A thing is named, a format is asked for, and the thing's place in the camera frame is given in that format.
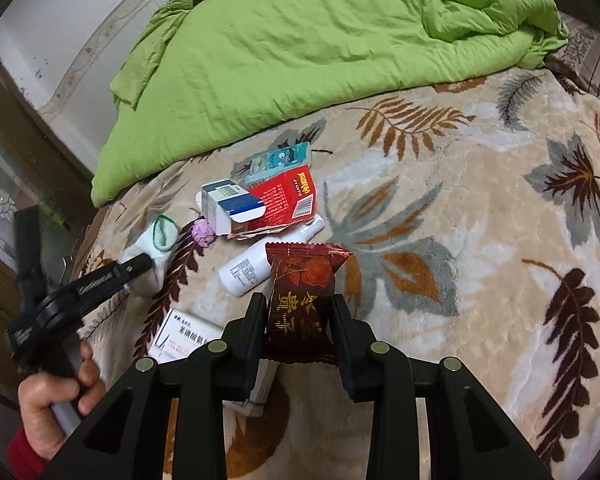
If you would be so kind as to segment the red sleeve forearm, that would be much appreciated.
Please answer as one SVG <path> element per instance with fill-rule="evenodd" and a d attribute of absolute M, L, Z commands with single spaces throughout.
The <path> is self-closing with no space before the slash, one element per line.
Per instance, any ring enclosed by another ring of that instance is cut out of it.
<path fill-rule="evenodd" d="M 7 459 L 17 480 L 38 480 L 48 465 L 48 461 L 31 448 L 23 428 L 18 430 L 15 439 L 9 443 Z"/>

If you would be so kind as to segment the person's left hand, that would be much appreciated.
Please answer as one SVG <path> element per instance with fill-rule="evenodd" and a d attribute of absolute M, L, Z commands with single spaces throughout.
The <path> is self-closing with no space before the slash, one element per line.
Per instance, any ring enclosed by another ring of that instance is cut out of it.
<path fill-rule="evenodd" d="M 39 372 L 27 377 L 18 387 L 24 434 L 32 450 L 43 460 L 51 460 L 67 440 L 52 412 L 52 405 L 77 400 L 79 413 L 86 416 L 106 393 L 91 345 L 82 340 L 80 350 L 82 363 L 78 378 Z"/>

